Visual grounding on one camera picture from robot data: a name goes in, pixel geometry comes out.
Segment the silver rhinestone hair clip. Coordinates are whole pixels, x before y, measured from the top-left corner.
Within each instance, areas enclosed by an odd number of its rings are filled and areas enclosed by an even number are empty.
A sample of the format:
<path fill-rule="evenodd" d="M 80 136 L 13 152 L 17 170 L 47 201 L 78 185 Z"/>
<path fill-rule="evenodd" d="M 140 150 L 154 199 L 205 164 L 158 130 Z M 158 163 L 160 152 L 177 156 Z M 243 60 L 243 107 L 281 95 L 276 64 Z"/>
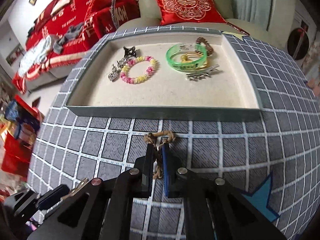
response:
<path fill-rule="evenodd" d="M 215 64 L 211 67 L 204 68 L 202 70 L 198 70 L 193 73 L 189 73 L 186 75 L 186 79 L 189 81 L 198 81 L 198 80 L 206 79 L 208 77 L 211 77 L 214 74 L 218 74 L 219 72 L 221 72 L 221 70 L 219 70 L 219 67 L 220 67 L 219 64 Z"/>

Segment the green translucent plastic bangle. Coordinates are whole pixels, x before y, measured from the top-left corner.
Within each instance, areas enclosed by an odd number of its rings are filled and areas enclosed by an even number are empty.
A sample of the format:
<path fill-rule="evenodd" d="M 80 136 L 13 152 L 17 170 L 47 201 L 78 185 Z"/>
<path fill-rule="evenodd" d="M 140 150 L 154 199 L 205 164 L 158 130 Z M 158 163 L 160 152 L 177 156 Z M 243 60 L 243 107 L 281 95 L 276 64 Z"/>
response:
<path fill-rule="evenodd" d="M 193 72 L 207 67 L 208 54 L 201 44 L 178 43 L 167 50 L 165 58 L 174 70 Z"/>

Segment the grey jewelry tray beige lining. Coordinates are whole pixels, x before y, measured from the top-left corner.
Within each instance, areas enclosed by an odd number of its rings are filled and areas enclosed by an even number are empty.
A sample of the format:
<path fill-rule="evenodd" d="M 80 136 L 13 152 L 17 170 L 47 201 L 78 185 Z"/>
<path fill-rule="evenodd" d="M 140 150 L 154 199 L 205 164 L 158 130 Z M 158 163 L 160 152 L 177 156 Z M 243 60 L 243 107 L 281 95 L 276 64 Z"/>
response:
<path fill-rule="evenodd" d="M 188 80 L 166 60 L 168 49 L 205 38 L 213 47 L 208 64 L 215 71 Z M 135 47 L 156 60 L 155 72 L 138 85 L 110 81 L 112 65 Z M 252 121 L 263 108 L 258 90 L 231 37 L 212 29 L 139 29 L 107 35 L 86 57 L 65 103 L 78 116 L 193 121 Z"/>

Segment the red snack bag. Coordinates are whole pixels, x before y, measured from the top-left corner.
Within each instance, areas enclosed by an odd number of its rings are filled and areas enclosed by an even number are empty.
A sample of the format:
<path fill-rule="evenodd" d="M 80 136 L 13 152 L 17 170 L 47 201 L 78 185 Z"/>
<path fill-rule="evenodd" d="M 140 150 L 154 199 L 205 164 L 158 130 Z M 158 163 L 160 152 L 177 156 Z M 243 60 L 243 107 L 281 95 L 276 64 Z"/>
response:
<path fill-rule="evenodd" d="M 1 170 L 26 182 L 35 140 L 44 115 L 34 105 L 28 105 L 19 95 L 9 102 L 3 121 L 4 156 Z"/>

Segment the grey checked tablecloth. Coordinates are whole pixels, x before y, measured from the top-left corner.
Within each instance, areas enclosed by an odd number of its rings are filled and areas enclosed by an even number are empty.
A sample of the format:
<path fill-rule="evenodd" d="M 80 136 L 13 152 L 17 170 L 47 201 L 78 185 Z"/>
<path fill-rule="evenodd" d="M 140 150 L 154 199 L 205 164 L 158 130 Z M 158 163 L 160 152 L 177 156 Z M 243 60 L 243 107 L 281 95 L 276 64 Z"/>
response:
<path fill-rule="evenodd" d="M 227 35 L 253 77 L 263 111 L 254 122 L 205 122 L 78 117 L 67 97 L 101 40 L 71 71 L 55 97 L 33 149 L 28 185 L 45 193 L 83 178 L 110 179 L 146 149 L 143 135 L 176 134 L 182 163 L 204 178 L 222 176 L 249 196 L 272 176 L 268 207 L 287 239 L 298 239 L 319 207 L 319 106 L 303 73 L 285 52 L 251 38 Z"/>

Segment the black bow hair clip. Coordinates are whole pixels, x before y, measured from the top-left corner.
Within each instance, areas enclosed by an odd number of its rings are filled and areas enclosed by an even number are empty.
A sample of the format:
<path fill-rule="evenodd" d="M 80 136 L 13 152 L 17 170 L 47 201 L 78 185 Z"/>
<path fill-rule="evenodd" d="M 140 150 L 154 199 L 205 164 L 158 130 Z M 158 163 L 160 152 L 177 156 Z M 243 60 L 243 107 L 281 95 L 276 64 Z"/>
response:
<path fill-rule="evenodd" d="M 132 46 L 130 48 L 123 46 L 123 50 L 124 50 L 124 57 L 125 58 L 137 57 L 137 52 L 136 52 L 135 46 Z"/>

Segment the white crumpled clothing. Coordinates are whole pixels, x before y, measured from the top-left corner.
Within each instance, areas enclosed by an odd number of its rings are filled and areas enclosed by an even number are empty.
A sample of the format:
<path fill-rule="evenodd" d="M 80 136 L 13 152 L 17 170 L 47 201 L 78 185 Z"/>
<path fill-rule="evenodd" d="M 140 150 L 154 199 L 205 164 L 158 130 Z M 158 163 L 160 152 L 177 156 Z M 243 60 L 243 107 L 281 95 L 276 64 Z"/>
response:
<path fill-rule="evenodd" d="M 44 63 L 58 39 L 58 36 L 50 34 L 41 39 L 33 48 L 30 48 L 20 61 L 18 75 L 24 77 L 34 64 Z"/>

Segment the red embroidered cushion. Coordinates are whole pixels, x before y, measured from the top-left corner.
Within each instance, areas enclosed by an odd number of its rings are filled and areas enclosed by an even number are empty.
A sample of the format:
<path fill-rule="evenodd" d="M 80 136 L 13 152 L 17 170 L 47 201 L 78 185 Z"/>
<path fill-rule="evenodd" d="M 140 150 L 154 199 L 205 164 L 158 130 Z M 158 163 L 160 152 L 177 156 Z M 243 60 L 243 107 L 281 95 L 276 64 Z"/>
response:
<path fill-rule="evenodd" d="M 176 23 L 227 23 L 214 0 L 156 0 L 161 11 L 160 25 Z"/>

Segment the grey crumpled clothing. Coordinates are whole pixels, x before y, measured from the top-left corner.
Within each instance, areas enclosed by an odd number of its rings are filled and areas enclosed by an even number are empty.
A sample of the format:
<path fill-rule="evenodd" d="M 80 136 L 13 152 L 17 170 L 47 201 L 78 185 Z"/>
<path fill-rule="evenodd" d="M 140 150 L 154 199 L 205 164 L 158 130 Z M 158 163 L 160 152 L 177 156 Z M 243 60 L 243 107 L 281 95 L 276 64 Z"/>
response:
<path fill-rule="evenodd" d="M 78 38 L 82 32 L 83 26 L 84 22 L 81 22 L 77 25 L 71 25 L 67 32 L 61 38 L 55 41 L 53 45 L 53 52 L 56 54 L 61 54 L 63 51 L 63 45 Z"/>

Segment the red blanket covered sofa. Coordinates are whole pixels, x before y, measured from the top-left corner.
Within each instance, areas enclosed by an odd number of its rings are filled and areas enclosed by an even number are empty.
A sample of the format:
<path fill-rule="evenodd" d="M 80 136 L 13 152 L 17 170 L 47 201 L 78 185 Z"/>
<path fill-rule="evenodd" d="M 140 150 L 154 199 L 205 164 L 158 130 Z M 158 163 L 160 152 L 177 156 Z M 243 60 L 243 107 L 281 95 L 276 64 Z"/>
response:
<path fill-rule="evenodd" d="M 25 94 L 35 81 L 64 77 L 54 70 L 78 63 L 100 38 L 139 16 L 138 0 L 52 0 L 28 31 L 13 85 Z"/>

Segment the white washing machine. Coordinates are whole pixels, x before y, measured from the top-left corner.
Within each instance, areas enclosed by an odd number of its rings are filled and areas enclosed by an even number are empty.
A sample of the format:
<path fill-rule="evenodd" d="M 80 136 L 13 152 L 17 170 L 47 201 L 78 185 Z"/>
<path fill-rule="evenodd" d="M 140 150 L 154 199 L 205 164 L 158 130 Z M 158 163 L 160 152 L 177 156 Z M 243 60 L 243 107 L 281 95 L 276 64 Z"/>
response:
<path fill-rule="evenodd" d="M 317 27 L 304 5 L 296 1 L 294 18 L 285 51 L 301 66 L 316 37 Z"/>

